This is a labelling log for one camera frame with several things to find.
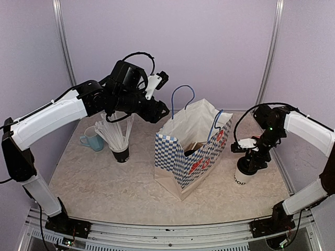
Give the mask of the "black plastic cup lid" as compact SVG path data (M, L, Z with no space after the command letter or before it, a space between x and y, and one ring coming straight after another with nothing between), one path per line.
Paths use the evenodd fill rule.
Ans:
M237 170L239 172L241 172L242 174L244 175L247 175L247 176L252 176L254 174L256 174L257 170L254 170L254 171L249 171L249 163L246 161L246 158L245 157L241 157L238 159L238 162L237 162Z

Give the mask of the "white paper coffee cup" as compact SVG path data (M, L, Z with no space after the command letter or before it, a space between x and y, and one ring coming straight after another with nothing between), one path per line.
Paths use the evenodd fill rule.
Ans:
M251 180L252 177L253 175L246 175L237 168L234 174L234 181L237 185L244 186Z

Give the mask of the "checkered paper takeout bag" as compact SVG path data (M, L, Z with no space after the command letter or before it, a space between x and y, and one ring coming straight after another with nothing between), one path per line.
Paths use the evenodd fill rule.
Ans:
M156 133L154 179L183 201L211 173L226 147L232 113L190 100Z

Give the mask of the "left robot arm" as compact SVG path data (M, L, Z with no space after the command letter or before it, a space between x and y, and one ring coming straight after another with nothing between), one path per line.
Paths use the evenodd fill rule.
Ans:
M30 147L64 125L102 111L108 118L121 111L157 123L169 114L169 109L162 101L156 101L153 93L168 80L164 71L147 75L144 69L119 60L101 81L85 81L22 118L6 119L1 146L10 178L21 183L45 214L53 217L54 226L63 233L69 232L73 220L35 168Z

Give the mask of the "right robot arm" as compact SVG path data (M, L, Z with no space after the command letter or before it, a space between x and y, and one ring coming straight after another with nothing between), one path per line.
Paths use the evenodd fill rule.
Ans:
M279 232L293 214L334 195L334 130L284 103L260 104L253 116L263 132L250 140L248 171L265 168L270 150L287 136L304 142L326 159L315 181L273 207L267 226L272 232Z

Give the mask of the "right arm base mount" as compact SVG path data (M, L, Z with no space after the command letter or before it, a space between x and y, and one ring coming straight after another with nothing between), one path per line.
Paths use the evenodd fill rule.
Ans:
M272 215L269 218L253 220L250 223L250 228L253 238L263 237L288 231L296 227L293 216L287 215L283 203L277 203L272 209Z

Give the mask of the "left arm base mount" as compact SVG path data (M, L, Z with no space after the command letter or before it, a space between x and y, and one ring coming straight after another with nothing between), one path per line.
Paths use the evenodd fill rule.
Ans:
M70 218L59 197L58 201L61 206L61 212L53 217L48 216L45 228L57 233L87 239L91 229L91 223L89 221Z

